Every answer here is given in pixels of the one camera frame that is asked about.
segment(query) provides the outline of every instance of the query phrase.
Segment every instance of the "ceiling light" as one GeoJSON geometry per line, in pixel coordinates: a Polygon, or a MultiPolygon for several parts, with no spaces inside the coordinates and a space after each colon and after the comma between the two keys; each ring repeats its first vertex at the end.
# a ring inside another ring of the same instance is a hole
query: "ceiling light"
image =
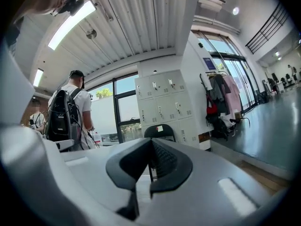
{"type": "Polygon", "coordinates": [[[37,70],[36,77],[34,78],[33,86],[36,86],[36,87],[39,86],[39,83],[40,83],[43,73],[44,73],[43,70],[41,70],[41,69],[37,70]]]}
{"type": "Polygon", "coordinates": [[[70,30],[77,25],[83,18],[88,16],[90,13],[96,10],[92,1],[86,2],[81,9],[74,15],[67,18],[67,20],[60,26],[60,28],[56,31],[51,41],[48,44],[48,47],[53,50],[59,45],[59,43],[63,40],[63,38],[70,32],[70,30]]]}
{"type": "Polygon", "coordinates": [[[233,13],[233,15],[237,15],[239,13],[239,8],[238,7],[233,8],[232,13],[233,13]]]}

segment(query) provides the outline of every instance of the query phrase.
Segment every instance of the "black railing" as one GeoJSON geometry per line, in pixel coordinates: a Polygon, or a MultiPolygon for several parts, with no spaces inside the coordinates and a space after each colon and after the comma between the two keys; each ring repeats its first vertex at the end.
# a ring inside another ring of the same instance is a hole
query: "black railing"
{"type": "Polygon", "coordinates": [[[256,35],[246,44],[246,47],[254,54],[283,26],[288,13],[285,8],[278,3],[272,15],[268,18],[256,35]]]}

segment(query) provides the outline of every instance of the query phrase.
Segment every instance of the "locker cabinet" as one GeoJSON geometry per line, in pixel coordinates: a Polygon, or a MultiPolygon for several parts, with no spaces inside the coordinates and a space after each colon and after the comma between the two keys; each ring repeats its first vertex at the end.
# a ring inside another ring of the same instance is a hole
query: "locker cabinet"
{"type": "Polygon", "coordinates": [[[174,93],[174,107],[177,110],[176,116],[178,119],[183,119],[192,116],[192,109],[189,95],[186,92],[174,93]]]}
{"type": "Polygon", "coordinates": [[[150,85],[154,97],[169,94],[168,85],[164,74],[155,74],[150,76],[150,85]]]}
{"type": "Polygon", "coordinates": [[[174,100],[171,96],[164,96],[156,98],[158,109],[158,121],[159,123],[165,123],[168,121],[176,120],[176,109],[174,100]]]}
{"type": "Polygon", "coordinates": [[[155,99],[140,100],[138,107],[140,123],[142,126],[150,126],[159,123],[155,99]]]}
{"type": "Polygon", "coordinates": [[[185,83],[181,71],[172,71],[164,74],[168,83],[168,88],[171,93],[185,91],[185,83]]]}
{"type": "Polygon", "coordinates": [[[166,123],[164,123],[164,124],[169,125],[169,126],[173,129],[175,141],[176,141],[176,142],[181,142],[181,140],[180,140],[180,130],[179,130],[179,123],[178,123],[178,121],[170,121],[170,122],[166,122],[166,123]]]}
{"type": "Polygon", "coordinates": [[[192,117],[178,120],[181,143],[198,148],[198,134],[192,117]]]}
{"type": "Polygon", "coordinates": [[[138,100],[153,97],[149,77],[136,78],[135,85],[136,85],[136,95],[138,100]]]}

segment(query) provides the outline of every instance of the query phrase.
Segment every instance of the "black chair back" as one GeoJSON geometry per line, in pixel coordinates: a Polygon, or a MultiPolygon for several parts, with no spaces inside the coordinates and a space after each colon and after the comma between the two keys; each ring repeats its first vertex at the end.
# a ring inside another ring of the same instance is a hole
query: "black chair back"
{"type": "Polygon", "coordinates": [[[166,124],[160,124],[148,127],[144,133],[144,137],[159,138],[159,137],[174,137],[173,129],[166,124]]]}

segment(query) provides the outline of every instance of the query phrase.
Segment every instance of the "pink garment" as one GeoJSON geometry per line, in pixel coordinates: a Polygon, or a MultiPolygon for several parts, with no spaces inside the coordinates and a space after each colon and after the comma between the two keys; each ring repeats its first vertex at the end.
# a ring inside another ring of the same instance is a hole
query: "pink garment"
{"type": "Polygon", "coordinates": [[[226,75],[223,77],[226,84],[231,90],[231,93],[225,94],[226,102],[228,104],[228,107],[230,111],[233,113],[233,111],[236,109],[239,112],[241,111],[241,105],[240,105],[240,97],[239,97],[239,89],[233,79],[232,76],[226,75]]]}

